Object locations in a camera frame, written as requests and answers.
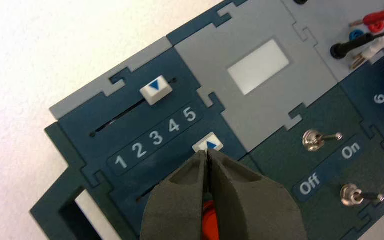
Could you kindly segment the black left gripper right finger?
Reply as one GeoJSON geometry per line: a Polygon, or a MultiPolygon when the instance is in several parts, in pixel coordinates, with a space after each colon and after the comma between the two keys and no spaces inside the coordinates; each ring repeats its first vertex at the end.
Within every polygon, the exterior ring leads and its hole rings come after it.
{"type": "Polygon", "coordinates": [[[306,240],[302,212],[286,188],[210,149],[210,192],[221,240],[306,240]]]}

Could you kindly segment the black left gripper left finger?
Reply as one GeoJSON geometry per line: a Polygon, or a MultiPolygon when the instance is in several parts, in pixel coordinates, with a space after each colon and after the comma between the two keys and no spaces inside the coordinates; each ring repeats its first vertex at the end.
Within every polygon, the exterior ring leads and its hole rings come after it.
{"type": "Polygon", "coordinates": [[[200,240],[208,155],[200,150],[151,191],[142,240],[200,240]]]}

